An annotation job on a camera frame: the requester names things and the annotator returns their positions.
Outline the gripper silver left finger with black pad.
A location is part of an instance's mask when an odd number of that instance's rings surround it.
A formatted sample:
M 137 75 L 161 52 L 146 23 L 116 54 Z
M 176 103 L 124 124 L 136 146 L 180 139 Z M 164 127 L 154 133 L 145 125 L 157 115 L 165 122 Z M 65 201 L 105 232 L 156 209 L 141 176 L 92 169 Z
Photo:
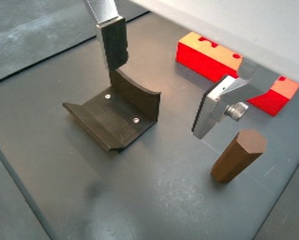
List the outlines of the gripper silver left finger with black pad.
M 125 19 L 118 15 L 113 0 L 82 0 L 94 21 L 96 36 L 101 42 L 108 71 L 128 61 Z

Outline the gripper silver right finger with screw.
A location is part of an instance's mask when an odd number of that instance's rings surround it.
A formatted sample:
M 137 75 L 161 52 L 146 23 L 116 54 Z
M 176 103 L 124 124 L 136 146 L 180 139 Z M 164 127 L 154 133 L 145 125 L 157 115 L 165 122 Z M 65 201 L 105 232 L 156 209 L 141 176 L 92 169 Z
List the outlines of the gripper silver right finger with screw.
M 267 93 L 277 78 L 277 73 L 244 58 L 237 78 L 224 76 L 202 95 L 190 127 L 193 136 L 201 139 L 224 116 L 237 121 L 248 109 L 243 101 Z

